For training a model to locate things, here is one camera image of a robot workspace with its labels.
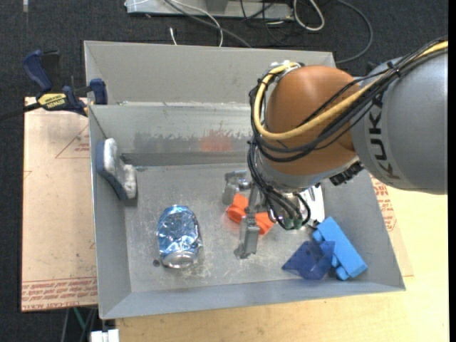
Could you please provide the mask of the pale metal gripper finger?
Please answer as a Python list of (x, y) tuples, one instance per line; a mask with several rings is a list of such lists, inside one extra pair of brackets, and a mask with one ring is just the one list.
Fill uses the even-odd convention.
[(246, 170), (235, 170), (224, 175), (225, 187), (222, 192), (222, 203), (233, 203), (235, 194), (247, 191), (251, 188), (251, 182), (247, 179)]
[(241, 220), (239, 233), (239, 244), (234, 250), (234, 254), (238, 259), (246, 259), (252, 254), (256, 254), (259, 241), (260, 228), (257, 225), (255, 218), (245, 216)]

